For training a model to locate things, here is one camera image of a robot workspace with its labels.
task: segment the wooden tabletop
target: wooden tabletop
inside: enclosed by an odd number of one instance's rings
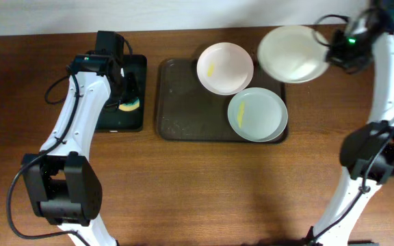
[[[335,27],[323,27],[330,36]],[[216,42],[233,42],[255,56],[271,27],[121,33],[148,59],[144,130],[96,133],[90,163],[103,186],[101,216],[121,245],[239,245],[299,239],[327,206],[341,175],[343,138],[367,121],[373,68],[346,75],[329,68],[314,81],[287,85],[289,137],[280,145],[188,143],[155,131],[159,64],[198,57]],[[26,241],[5,217],[5,195],[24,153],[37,152],[61,105],[45,90],[95,33],[0,37],[0,245],[72,245],[67,236]],[[55,95],[63,96],[67,85]],[[15,188],[15,224],[26,234],[57,231],[34,216],[23,182]],[[365,209],[352,240],[394,246],[394,178]]]

